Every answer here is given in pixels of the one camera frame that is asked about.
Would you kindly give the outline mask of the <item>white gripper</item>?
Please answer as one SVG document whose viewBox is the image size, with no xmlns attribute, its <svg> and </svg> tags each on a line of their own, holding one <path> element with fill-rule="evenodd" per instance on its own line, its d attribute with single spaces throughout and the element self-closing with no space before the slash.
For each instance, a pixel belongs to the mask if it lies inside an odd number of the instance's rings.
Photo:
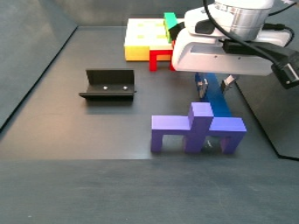
<svg viewBox="0 0 299 224">
<path fill-rule="evenodd" d="M 284 46 L 291 38 L 287 31 L 261 28 L 271 6 L 209 6 L 208 10 L 220 27 L 243 41 Z M 184 28 L 178 31 L 172 51 L 176 71 L 229 74 L 220 83 L 223 94 L 239 79 L 232 74 L 267 76 L 272 73 L 267 59 L 224 52 L 223 43 L 229 38 L 211 23 L 203 7 L 188 10 L 183 22 Z M 203 73 L 199 74 L 197 87 L 203 98 L 208 88 Z"/>
</svg>

